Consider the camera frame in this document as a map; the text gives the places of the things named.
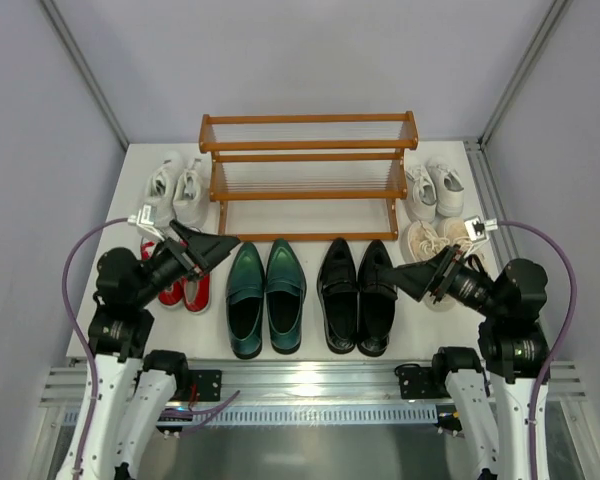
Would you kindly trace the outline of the red canvas shoe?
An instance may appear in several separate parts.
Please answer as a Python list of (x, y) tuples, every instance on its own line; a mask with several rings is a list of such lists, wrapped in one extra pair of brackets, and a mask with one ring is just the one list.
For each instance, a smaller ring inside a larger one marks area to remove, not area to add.
[[(156, 243), (142, 238), (140, 241), (140, 256), (143, 261), (150, 259), (154, 253)], [(159, 303), (165, 308), (176, 308), (182, 305), (184, 291), (180, 280), (175, 281), (158, 295)]]
[(211, 301), (211, 275), (206, 275), (200, 280), (184, 278), (181, 284), (184, 307), (193, 314), (204, 313)]

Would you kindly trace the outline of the beige lace sneaker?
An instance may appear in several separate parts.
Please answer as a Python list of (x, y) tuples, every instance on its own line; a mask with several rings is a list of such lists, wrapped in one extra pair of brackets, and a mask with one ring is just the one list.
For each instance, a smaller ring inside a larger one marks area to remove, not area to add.
[(400, 249), (408, 264), (428, 261), (449, 245), (427, 222), (415, 221), (408, 225), (400, 239)]
[(474, 256), (473, 260), (469, 260), (469, 265), (474, 270), (480, 270), (486, 267), (486, 260), (481, 250), (473, 248), (468, 231), (464, 224), (464, 220), (459, 217), (443, 218), (437, 225), (436, 231), (438, 235), (449, 241), (451, 246), (457, 245), (463, 253), (470, 253)]

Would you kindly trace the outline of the black loafer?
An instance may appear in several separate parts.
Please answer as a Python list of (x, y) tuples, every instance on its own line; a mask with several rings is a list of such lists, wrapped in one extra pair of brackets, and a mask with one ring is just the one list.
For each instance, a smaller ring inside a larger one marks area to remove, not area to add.
[(393, 268), (389, 253), (381, 240), (367, 247), (359, 266), (357, 283), (357, 347), (368, 357), (380, 357), (389, 345), (397, 302), (397, 289), (381, 278)]
[(317, 277), (329, 350), (343, 355), (355, 348), (358, 286), (354, 259), (347, 241), (336, 238), (326, 252)]

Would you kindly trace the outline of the green loafer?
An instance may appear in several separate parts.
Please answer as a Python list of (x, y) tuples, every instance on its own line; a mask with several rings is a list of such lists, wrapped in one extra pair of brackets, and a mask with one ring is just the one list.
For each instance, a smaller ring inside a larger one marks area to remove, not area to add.
[(271, 345), (280, 354), (293, 354), (301, 345), (306, 290), (294, 250), (285, 239), (276, 239), (267, 262), (265, 300)]
[(264, 280), (257, 248), (243, 243), (231, 265), (225, 292), (229, 343), (238, 359), (253, 359), (262, 349)]

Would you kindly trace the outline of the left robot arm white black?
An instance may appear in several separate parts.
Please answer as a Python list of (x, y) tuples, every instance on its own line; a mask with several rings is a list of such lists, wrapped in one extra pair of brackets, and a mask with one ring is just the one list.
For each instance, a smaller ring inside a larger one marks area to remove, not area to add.
[(72, 327), (88, 363), (85, 391), (59, 479), (134, 479), (168, 401), (190, 384), (185, 354), (146, 352), (154, 317), (148, 309), (180, 279), (200, 280), (238, 246), (177, 221), (168, 236), (139, 214), (126, 218), (156, 245), (147, 259), (125, 247), (97, 262), (95, 313), (86, 331)]

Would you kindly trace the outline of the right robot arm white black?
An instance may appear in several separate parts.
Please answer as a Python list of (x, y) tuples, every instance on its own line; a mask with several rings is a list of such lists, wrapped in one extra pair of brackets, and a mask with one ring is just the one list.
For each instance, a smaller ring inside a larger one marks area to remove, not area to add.
[(458, 248), (446, 247), (428, 261), (382, 268), (379, 278), (416, 301), (450, 297), (484, 317), (476, 349), (442, 347), (431, 367), (459, 414), (472, 477), (548, 478), (549, 347), (538, 323), (545, 270), (514, 259), (492, 279), (467, 266)]

